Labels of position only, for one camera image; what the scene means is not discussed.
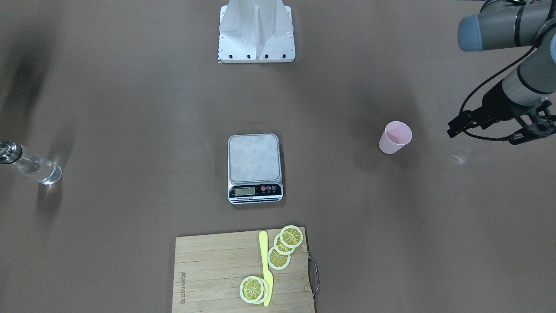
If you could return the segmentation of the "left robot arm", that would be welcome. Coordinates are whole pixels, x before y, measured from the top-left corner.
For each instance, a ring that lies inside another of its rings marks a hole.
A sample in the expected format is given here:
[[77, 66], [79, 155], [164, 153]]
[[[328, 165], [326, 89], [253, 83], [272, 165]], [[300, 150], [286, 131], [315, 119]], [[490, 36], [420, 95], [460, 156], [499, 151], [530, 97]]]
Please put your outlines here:
[[548, 99], [556, 88], [553, 0], [487, 0], [477, 14], [460, 21], [457, 42], [466, 52], [516, 47], [528, 47], [528, 51], [502, 69], [506, 77], [483, 95], [479, 108], [466, 110], [469, 98], [464, 100], [448, 124], [450, 137], [510, 120], [520, 129], [505, 137], [475, 138], [518, 145], [555, 133], [555, 116], [549, 111], [552, 102]]

